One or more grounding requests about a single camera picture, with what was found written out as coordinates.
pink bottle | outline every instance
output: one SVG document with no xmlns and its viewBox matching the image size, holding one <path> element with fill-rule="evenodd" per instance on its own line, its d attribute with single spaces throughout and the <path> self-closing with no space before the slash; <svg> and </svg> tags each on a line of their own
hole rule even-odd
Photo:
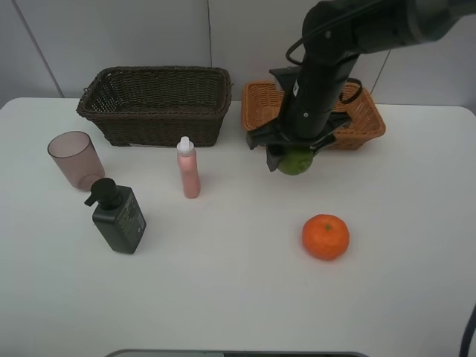
<svg viewBox="0 0 476 357">
<path fill-rule="evenodd" d="M 195 199 L 200 194 L 199 170 L 196 163 L 196 151 L 193 143 L 184 136 L 177 145 L 177 162 L 180 167 L 181 181 L 184 185 L 184 195 Z"/>
</svg>

bottle cap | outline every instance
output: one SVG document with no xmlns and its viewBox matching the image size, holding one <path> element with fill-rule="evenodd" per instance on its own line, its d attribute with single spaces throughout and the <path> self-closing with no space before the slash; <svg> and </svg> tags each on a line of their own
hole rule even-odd
<svg viewBox="0 0 476 357">
<path fill-rule="evenodd" d="M 193 142 L 190 141 L 188 136 L 184 136 L 178 143 L 177 150 L 181 154 L 188 154 L 193 150 Z"/>
<path fill-rule="evenodd" d="M 122 195 L 112 178 L 99 179 L 92 185 L 91 195 L 84 204 L 92 206 L 95 202 L 104 210 L 113 210 L 122 204 Z"/>
</svg>

plastic cup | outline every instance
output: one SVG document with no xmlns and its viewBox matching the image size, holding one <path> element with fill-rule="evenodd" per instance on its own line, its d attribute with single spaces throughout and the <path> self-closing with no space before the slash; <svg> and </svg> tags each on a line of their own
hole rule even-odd
<svg viewBox="0 0 476 357">
<path fill-rule="evenodd" d="M 48 145 L 48 154 L 71 186 L 78 190 L 89 191 L 92 184 L 104 177 L 103 165 L 85 132 L 65 132 L 56 136 Z"/>
</svg>

green apple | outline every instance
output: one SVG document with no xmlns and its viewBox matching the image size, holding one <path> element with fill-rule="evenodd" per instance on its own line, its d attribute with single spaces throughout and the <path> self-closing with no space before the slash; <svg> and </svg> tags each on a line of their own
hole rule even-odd
<svg viewBox="0 0 476 357">
<path fill-rule="evenodd" d="M 314 153 L 310 148 L 289 147 L 277 169 L 286 175 L 300 175 L 311 167 L 313 159 Z"/>
</svg>

white wall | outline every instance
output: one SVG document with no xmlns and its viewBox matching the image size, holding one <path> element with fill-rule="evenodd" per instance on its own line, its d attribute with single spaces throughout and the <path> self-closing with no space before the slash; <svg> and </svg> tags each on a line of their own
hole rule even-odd
<svg viewBox="0 0 476 357">
<path fill-rule="evenodd" d="M 303 20 L 317 0 L 210 0 L 212 62 L 226 68 L 234 100 L 251 80 L 272 79 L 271 68 L 291 65 L 286 50 L 300 36 Z M 302 57 L 296 51 L 295 57 Z M 372 89 L 387 52 L 362 56 L 352 72 Z"/>
<path fill-rule="evenodd" d="M 0 0 L 0 106 L 15 97 L 58 97 L 12 1 Z M 213 63 L 230 71 L 235 100 L 246 82 L 271 78 L 270 68 L 289 65 L 286 49 L 318 2 L 16 1 L 67 97 L 79 97 L 100 70 L 113 65 Z M 391 51 L 387 62 L 387 52 L 361 57 L 352 75 L 374 89 L 378 103 L 461 105 L 476 112 L 475 43 L 473 16 L 440 42 Z"/>
<path fill-rule="evenodd" d="M 66 97 L 114 65 L 210 65 L 207 0 L 17 0 Z"/>
<path fill-rule="evenodd" d="M 59 97 L 13 4 L 0 0 L 0 108 L 17 97 Z"/>
<path fill-rule="evenodd" d="M 476 112 L 476 16 L 462 19 L 439 42 L 391 51 L 373 96 L 378 103 Z"/>
</svg>

